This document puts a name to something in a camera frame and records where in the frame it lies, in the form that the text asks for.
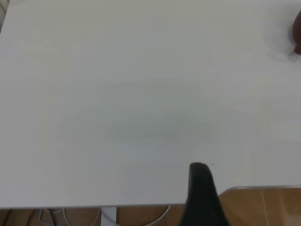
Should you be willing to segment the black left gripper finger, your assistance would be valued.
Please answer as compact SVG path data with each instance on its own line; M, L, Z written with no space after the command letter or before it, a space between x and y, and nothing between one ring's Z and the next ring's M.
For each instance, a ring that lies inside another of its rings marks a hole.
M190 164L188 197L180 226L228 226L209 167Z

